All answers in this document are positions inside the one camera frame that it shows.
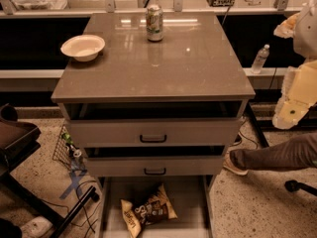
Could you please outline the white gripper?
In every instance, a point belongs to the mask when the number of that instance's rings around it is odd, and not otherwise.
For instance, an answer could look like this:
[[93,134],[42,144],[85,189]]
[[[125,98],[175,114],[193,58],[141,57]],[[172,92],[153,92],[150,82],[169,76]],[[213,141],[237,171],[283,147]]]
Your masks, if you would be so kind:
[[[292,38],[298,17],[298,13],[288,17],[276,26],[273,34]],[[275,106],[272,124],[277,129],[288,130],[296,126],[308,112],[308,106],[317,102],[317,60],[306,62],[296,70],[288,98],[290,100],[279,99]]]

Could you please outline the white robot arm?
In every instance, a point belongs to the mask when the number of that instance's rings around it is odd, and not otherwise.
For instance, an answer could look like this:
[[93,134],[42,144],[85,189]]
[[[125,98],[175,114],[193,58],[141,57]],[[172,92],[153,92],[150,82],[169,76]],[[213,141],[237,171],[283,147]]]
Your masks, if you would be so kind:
[[294,51],[305,58],[299,67],[289,67],[284,75],[281,97],[275,106],[272,124],[290,129],[317,103],[317,0],[276,27],[276,36],[293,38]]

